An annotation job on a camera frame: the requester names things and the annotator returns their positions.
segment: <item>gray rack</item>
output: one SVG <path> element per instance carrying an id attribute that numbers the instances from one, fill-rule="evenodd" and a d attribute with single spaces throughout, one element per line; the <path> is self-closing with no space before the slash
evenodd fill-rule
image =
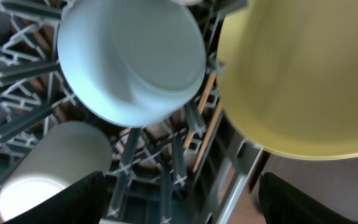
<path id="1" fill-rule="evenodd" d="M 48 130 L 63 122 L 62 108 L 74 106 L 85 114 L 83 121 L 97 123 L 97 117 L 66 84 L 57 57 L 63 7 L 74 1 L 0 0 L 0 188 Z M 214 59 L 213 45 L 224 17 L 246 5 L 245 0 L 211 0 L 190 7 L 204 35 L 209 56 L 207 74 L 223 70 Z M 50 44 L 40 35 L 44 29 L 53 30 Z M 43 77 L 47 86 L 40 91 L 34 87 L 34 80 Z M 227 125 L 217 125 L 200 168 L 194 174 L 188 171 L 187 156 L 199 153 L 208 127 L 207 119 L 194 106 L 199 98 L 185 106 L 188 128 L 196 134 L 185 151 L 187 129 L 177 130 L 169 119 L 162 123 L 168 136 L 157 142 L 152 142 L 143 129 L 109 136 L 115 159 L 106 172 L 111 198 L 101 223 L 227 222 L 262 149 L 247 143 L 232 128 L 227 131 Z M 210 98 L 206 107 L 214 110 L 219 98 L 216 88 Z M 225 120 L 223 117 L 220 114 L 218 124 Z M 217 135 L 219 130 L 224 138 Z M 153 168 L 146 169 L 141 166 L 144 163 Z M 232 167 L 236 174 L 219 203 L 219 191 Z"/>

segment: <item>white bowl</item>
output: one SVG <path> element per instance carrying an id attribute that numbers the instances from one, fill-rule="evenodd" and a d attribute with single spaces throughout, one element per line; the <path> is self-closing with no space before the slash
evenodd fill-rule
<path id="1" fill-rule="evenodd" d="M 200 2 L 202 2 L 203 0 L 171 0 L 175 3 L 178 3 L 178 4 L 184 4 L 184 5 L 187 5 L 187 6 L 192 6 L 192 5 L 195 5 L 195 4 L 198 4 Z"/>
<path id="2" fill-rule="evenodd" d="M 198 91 L 206 54 L 185 6 L 167 0 L 80 0 L 65 14 L 58 55 L 91 111 L 121 126 L 169 116 Z"/>
<path id="3" fill-rule="evenodd" d="M 111 157 L 108 138 L 88 124 L 52 128 L 3 185 L 1 218 L 8 221 L 30 210 L 93 171 L 106 172 Z"/>

